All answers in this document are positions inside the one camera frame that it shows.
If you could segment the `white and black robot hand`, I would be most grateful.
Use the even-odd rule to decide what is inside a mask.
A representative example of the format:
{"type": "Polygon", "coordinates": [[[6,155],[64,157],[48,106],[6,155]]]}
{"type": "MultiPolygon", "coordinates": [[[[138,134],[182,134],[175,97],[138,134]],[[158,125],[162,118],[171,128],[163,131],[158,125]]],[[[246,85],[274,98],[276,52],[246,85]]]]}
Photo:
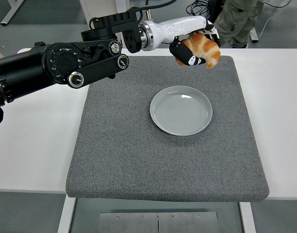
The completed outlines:
{"type": "Polygon", "coordinates": [[[205,64],[213,68],[220,60],[219,34],[213,23],[202,16],[181,17],[159,24],[148,24],[147,49],[169,44],[170,53],[180,66],[205,64]]]}

